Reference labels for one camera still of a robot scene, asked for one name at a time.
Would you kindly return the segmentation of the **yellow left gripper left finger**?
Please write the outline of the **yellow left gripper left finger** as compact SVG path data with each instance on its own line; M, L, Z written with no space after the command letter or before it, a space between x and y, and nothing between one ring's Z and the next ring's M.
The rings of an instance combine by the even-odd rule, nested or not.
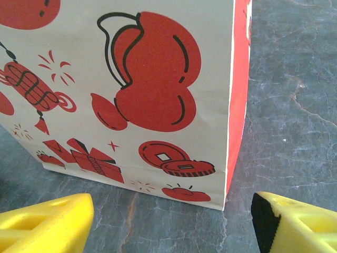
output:
M83 252L94 218L89 193L1 213L1 252Z

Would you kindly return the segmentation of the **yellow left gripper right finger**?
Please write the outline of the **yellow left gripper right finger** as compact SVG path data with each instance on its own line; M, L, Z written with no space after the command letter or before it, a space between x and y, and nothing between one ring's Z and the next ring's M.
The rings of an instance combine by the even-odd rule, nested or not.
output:
M251 204L260 252L336 252L336 212L269 192Z

